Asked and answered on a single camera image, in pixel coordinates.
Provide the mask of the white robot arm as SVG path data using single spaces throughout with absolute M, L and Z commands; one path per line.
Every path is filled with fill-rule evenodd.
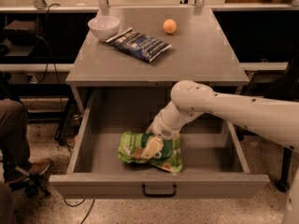
M 149 126 L 157 140 L 172 139 L 186 124 L 208 113 L 274 142 L 289 152 L 299 152 L 299 104 L 261 97 L 225 94 L 183 80 L 170 91 Z

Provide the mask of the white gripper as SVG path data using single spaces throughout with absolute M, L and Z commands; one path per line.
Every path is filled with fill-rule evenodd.
M 147 133 L 153 133 L 155 136 L 148 140 L 140 158 L 143 160 L 160 158 L 164 147 L 163 140 L 171 140 L 179 134 L 179 115 L 177 110 L 174 108 L 162 109 L 148 127 Z

